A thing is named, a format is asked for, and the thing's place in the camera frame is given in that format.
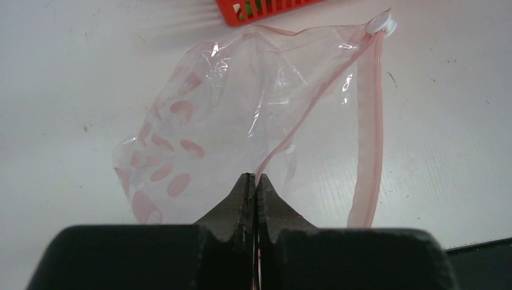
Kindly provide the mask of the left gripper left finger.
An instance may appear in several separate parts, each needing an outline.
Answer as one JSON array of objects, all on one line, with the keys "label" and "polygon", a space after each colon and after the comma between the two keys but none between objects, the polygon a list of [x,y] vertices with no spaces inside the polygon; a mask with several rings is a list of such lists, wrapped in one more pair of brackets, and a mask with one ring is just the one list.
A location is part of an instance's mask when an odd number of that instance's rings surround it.
[{"label": "left gripper left finger", "polygon": [[254,289],[254,176],[192,224],[76,225],[45,250],[29,289]]}]

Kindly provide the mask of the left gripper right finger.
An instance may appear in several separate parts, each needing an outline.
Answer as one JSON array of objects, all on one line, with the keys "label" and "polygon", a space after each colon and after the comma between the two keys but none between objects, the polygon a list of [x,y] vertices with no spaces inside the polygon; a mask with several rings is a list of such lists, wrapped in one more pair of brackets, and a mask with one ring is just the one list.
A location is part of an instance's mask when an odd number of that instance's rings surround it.
[{"label": "left gripper right finger", "polygon": [[255,188],[260,289],[458,289],[447,255],[410,228],[318,228],[276,192]]}]

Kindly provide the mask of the clear pink zip top bag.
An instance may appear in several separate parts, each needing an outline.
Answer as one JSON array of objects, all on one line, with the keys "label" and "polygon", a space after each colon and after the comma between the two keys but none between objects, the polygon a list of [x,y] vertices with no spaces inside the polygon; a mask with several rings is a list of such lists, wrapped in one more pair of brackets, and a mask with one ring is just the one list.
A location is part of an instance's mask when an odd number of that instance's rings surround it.
[{"label": "clear pink zip top bag", "polygon": [[142,224],[192,223],[243,173],[324,227],[369,228],[383,170],[390,11],[299,32],[249,25],[187,51],[114,170]]}]

